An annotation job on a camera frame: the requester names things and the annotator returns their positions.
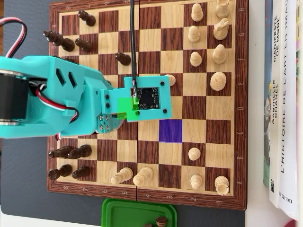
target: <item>captured chess piece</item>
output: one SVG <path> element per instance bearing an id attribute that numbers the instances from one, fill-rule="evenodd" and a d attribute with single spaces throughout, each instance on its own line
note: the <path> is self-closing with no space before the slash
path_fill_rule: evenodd
<path id="1" fill-rule="evenodd" d="M 221 91 L 226 84 L 226 76 L 222 72 L 216 72 L 210 79 L 210 87 L 215 91 Z"/>
<path id="2" fill-rule="evenodd" d="M 217 45 L 213 52 L 213 61 L 216 64 L 222 64 L 226 60 L 226 50 L 222 44 Z"/>
<path id="3" fill-rule="evenodd" d="M 128 181 L 129 179 L 131 179 L 133 177 L 133 171 L 128 168 L 125 167 L 123 169 L 120 170 L 120 172 L 116 173 L 112 179 L 110 180 L 110 182 L 112 184 L 117 184 L 117 183 L 122 183 L 123 181 Z"/>
<path id="4" fill-rule="evenodd" d="M 90 41 L 82 40 L 78 38 L 76 39 L 75 43 L 78 47 L 80 47 L 85 52 L 91 52 L 92 50 L 92 45 Z"/>
<path id="5" fill-rule="evenodd" d="M 67 158 L 69 159 L 78 159 L 81 157 L 88 157 L 90 156 L 92 153 L 91 147 L 90 145 L 82 145 L 80 148 L 76 148 L 74 150 L 72 150 Z"/>
<path id="6" fill-rule="evenodd" d="M 60 33 L 54 31 L 43 31 L 43 35 L 47 37 L 47 40 L 56 46 L 62 46 L 65 51 L 73 51 L 75 48 L 74 42 L 69 38 L 63 38 Z"/>
<path id="7" fill-rule="evenodd" d="M 83 20 L 85 21 L 85 23 L 88 25 L 88 26 L 94 26 L 95 23 L 96 23 L 96 19 L 93 15 L 91 14 L 88 14 L 87 12 L 85 12 L 84 10 L 80 10 L 78 12 L 78 16 Z"/>
<path id="8" fill-rule="evenodd" d="M 191 26 L 188 30 L 188 39 L 192 42 L 192 43 L 196 43 L 199 41 L 200 39 L 200 33 L 199 30 L 196 26 Z"/>
<path id="9" fill-rule="evenodd" d="M 66 177 L 71 175 L 71 165 L 63 165 L 60 169 L 52 169 L 48 172 L 48 178 L 51 180 L 58 179 L 60 176 Z"/>
<path id="10" fill-rule="evenodd" d="M 145 184 L 145 182 L 152 179 L 153 171 L 149 167 L 143 167 L 140 172 L 134 176 L 133 182 L 134 185 L 140 187 Z"/>
<path id="11" fill-rule="evenodd" d="M 193 5 L 192 11 L 191 11 L 191 18 L 195 22 L 199 22 L 203 19 L 203 11 L 202 11 L 201 5 L 199 3 L 196 3 Z"/>
<path id="12" fill-rule="evenodd" d="M 229 182 L 225 176 L 217 177 L 214 185 L 219 195 L 226 195 L 229 192 Z"/>
<path id="13" fill-rule="evenodd" d="M 229 0 L 217 0 L 216 15 L 225 18 L 229 15 Z"/>
<path id="14" fill-rule="evenodd" d="M 74 179 L 78 179 L 80 177 L 86 177 L 90 174 L 90 169 L 87 166 L 83 166 L 80 169 L 77 169 L 75 172 L 71 174 Z"/>
<path id="15" fill-rule="evenodd" d="M 217 40 L 225 39 L 228 33 L 228 28 L 228 19 L 223 18 L 219 23 L 214 25 L 214 37 Z"/>
<path id="16" fill-rule="evenodd" d="M 190 64 L 194 67 L 198 67 L 202 63 L 202 57 L 198 52 L 192 52 L 190 55 Z"/>
<path id="17" fill-rule="evenodd" d="M 60 149 L 50 151 L 48 153 L 48 157 L 49 158 L 54 158 L 54 157 L 67 158 L 67 156 L 71 150 L 72 150 L 71 146 L 65 146 Z"/>
<path id="18" fill-rule="evenodd" d="M 132 61 L 129 55 L 121 52 L 116 53 L 115 58 L 123 65 L 129 65 Z"/>

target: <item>green container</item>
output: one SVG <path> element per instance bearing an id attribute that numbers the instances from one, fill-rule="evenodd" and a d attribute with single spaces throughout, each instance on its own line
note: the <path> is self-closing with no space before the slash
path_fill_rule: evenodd
<path id="1" fill-rule="evenodd" d="M 143 227 L 153 224 L 156 218 L 165 217 L 166 227 L 177 227 L 177 213 L 167 204 L 105 199 L 101 209 L 102 227 Z"/>

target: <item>light square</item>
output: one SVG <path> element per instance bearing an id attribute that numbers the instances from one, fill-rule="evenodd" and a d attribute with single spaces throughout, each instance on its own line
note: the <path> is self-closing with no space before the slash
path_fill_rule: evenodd
<path id="1" fill-rule="evenodd" d="M 231 96 L 206 96 L 206 119 L 232 120 L 233 106 Z"/>
<path id="2" fill-rule="evenodd" d="M 183 27 L 183 5 L 161 7 L 161 28 Z"/>
<path id="3" fill-rule="evenodd" d="M 161 29 L 140 30 L 139 51 L 161 51 Z"/>
<path id="4" fill-rule="evenodd" d="M 205 143 L 206 120 L 182 120 L 182 142 Z"/>
<path id="5" fill-rule="evenodd" d="M 182 143 L 159 143 L 159 164 L 182 165 Z"/>
<path id="6" fill-rule="evenodd" d="M 183 96 L 206 96 L 206 73 L 183 73 Z"/>
<path id="7" fill-rule="evenodd" d="M 137 141 L 118 140 L 117 141 L 117 161 L 137 162 Z"/>
<path id="8" fill-rule="evenodd" d="M 138 140 L 159 141 L 159 120 L 138 122 Z"/>
<path id="9" fill-rule="evenodd" d="M 183 51 L 161 51 L 161 73 L 183 72 Z"/>
<path id="10" fill-rule="evenodd" d="M 205 167 L 182 166 L 182 168 L 181 168 L 181 188 L 193 190 L 191 187 L 190 178 L 196 174 L 200 175 L 202 177 L 202 184 L 198 190 L 195 190 L 195 192 L 205 191 Z"/>
<path id="11" fill-rule="evenodd" d="M 207 46 L 207 26 L 198 26 L 198 30 L 200 33 L 200 39 L 198 42 L 192 43 L 188 39 L 188 32 L 190 27 L 184 27 L 183 30 L 183 49 L 184 50 L 201 50 L 206 49 Z"/>

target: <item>wooden chessboard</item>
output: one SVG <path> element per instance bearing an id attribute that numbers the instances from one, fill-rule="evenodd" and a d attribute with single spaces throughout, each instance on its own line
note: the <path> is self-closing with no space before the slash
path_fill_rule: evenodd
<path id="1" fill-rule="evenodd" d="M 202 21 L 191 18 L 191 8 L 200 3 Z M 48 151 L 70 145 L 90 144 L 93 152 L 79 160 L 47 160 L 47 171 L 70 164 L 73 171 L 83 165 L 91 168 L 87 177 L 71 176 L 55 181 L 47 179 L 50 192 L 72 193 L 182 204 L 201 207 L 245 210 L 247 204 L 247 117 L 248 117 L 248 0 L 231 0 L 229 33 L 218 41 L 213 36 L 216 16 L 214 0 L 140 0 L 135 2 L 135 44 L 139 76 L 171 74 L 176 84 L 170 87 L 172 118 L 167 120 L 124 122 L 108 134 L 48 138 Z M 96 18 L 89 27 L 78 18 L 79 10 Z M 130 6 L 128 0 L 86 0 L 54 2 L 50 5 L 50 30 L 72 40 L 92 42 L 89 53 L 66 52 L 49 44 L 50 55 L 72 59 L 75 63 L 102 72 L 113 87 L 123 87 L 123 77 L 130 76 L 131 66 L 123 66 L 116 52 L 130 55 Z M 191 25 L 198 27 L 201 38 L 188 40 Z M 227 51 L 227 60 L 217 65 L 212 52 L 218 44 Z M 197 51 L 202 65 L 193 67 L 190 55 Z M 224 72 L 226 86 L 221 91 L 210 87 L 215 72 Z M 201 150 L 196 161 L 188 158 L 190 148 Z M 111 177 L 123 167 L 134 176 L 144 166 L 154 177 L 142 187 L 132 179 L 118 185 Z M 203 178 L 200 189 L 192 190 L 190 177 Z M 223 175 L 229 180 L 225 196 L 216 192 L 214 180 Z"/>

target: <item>dark square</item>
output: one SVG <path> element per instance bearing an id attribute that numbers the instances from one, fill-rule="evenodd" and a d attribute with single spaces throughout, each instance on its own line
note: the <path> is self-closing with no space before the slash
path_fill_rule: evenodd
<path id="1" fill-rule="evenodd" d="M 183 50 L 183 28 L 161 29 L 161 50 L 182 51 Z"/>
<path id="2" fill-rule="evenodd" d="M 97 140 L 97 160 L 117 161 L 117 140 Z"/>
<path id="3" fill-rule="evenodd" d="M 205 167 L 205 191 L 216 192 L 214 181 L 219 176 L 225 176 L 230 182 L 231 170 L 225 168 Z"/>
<path id="4" fill-rule="evenodd" d="M 225 48 L 232 47 L 232 25 L 229 25 L 228 34 L 225 39 L 217 40 L 214 37 L 214 26 L 207 26 L 207 48 L 214 49 L 217 45 L 222 44 Z"/>
<path id="5" fill-rule="evenodd" d="M 118 31 L 118 10 L 99 12 L 99 33 Z"/>
<path id="6" fill-rule="evenodd" d="M 159 120 L 159 142 L 182 142 L 182 120 Z"/>
<path id="7" fill-rule="evenodd" d="M 192 161 L 188 157 L 188 152 L 192 148 L 198 148 L 201 152 L 200 158 Z M 185 143 L 182 142 L 182 165 L 183 166 L 205 166 L 205 144 L 204 143 Z"/>
<path id="8" fill-rule="evenodd" d="M 231 143 L 231 121 L 206 120 L 207 143 Z"/>
<path id="9" fill-rule="evenodd" d="M 133 171 L 133 177 L 129 179 L 128 181 L 123 181 L 123 184 L 132 184 L 134 176 L 137 175 L 137 163 L 136 162 L 117 162 L 117 172 L 120 172 L 121 169 L 128 167 Z"/>
<path id="10" fill-rule="evenodd" d="M 159 187 L 181 188 L 181 166 L 159 164 Z"/>
<path id="11" fill-rule="evenodd" d="M 198 52 L 202 58 L 202 63 L 198 67 L 194 67 L 190 63 L 190 55 L 193 52 Z M 206 50 L 184 50 L 183 72 L 206 72 Z"/>
<path id="12" fill-rule="evenodd" d="M 159 142 L 138 141 L 138 163 L 159 163 Z"/>
<path id="13" fill-rule="evenodd" d="M 160 73 L 160 51 L 139 52 L 139 74 Z"/>
<path id="14" fill-rule="evenodd" d="M 78 181 L 97 181 L 97 161 L 96 160 L 85 160 L 85 159 L 78 159 L 78 169 L 83 166 L 87 166 L 90 170 L 90 174 L 85 177 L 80 177 Z"/>
<path id="15" fill-rule="evenodd" d="M 98 64 L 103 75 L 118 75 L 118 61 L 114 54 L 99 54 Z"/>
<path id="16" fill-rule="evenodd" d="M 140 8 L 139 29 L 161 28 L 161 7 Z"/>
<path id="17" fill-rule="evenodd" d="M 139 52 L 139 30 L 134 32 L 136 52 Z M 129 31 L 119 32 L 119 52 L 131 52 L 131 38 Z"/>
<path id="18" fill-rule="evenodd" d="M 86 35 L 80 35 L 80 39 L 89 41 L 92 45 L 92 49 L 90 52 L 85 52 L 80 49 L 80 55 L 87 55 L 87 54 L 98 54 L 98 34 L 86 34 Z"/>
<path id="19" fill-rule="evenodd" d="M 78 15 L 62 16 L 62 35 L 79 35 Z"/>
<path id="20" fill-rule="evenodd" d="M 206 119 L 205 96 L 183 96 L 182 119 Z"/>
<path id="21" fill-rule="evenodd" d="M 184 5 L 184 27 L 189 27 L 192 25 L 195 26 L 206 26 L 207 25 L 207 2 L 200 3 L 202 12 L 203 12 L 203 18 L 199 22 L 195 22 L 191 18 L 191 11 L 194 4 L 186 4 Z"/>
<path id="22" fill-rule="evenodd" d="M 210 79 L 215 74 L 214 72 L 208 72 L 206 74 L 206 95 L 207 96 L 231 96 L 232 95 L 232 73 L 223 72 L 226 76 L 225 87 L 221 91 L 215 91 L 210 86 Z"/>

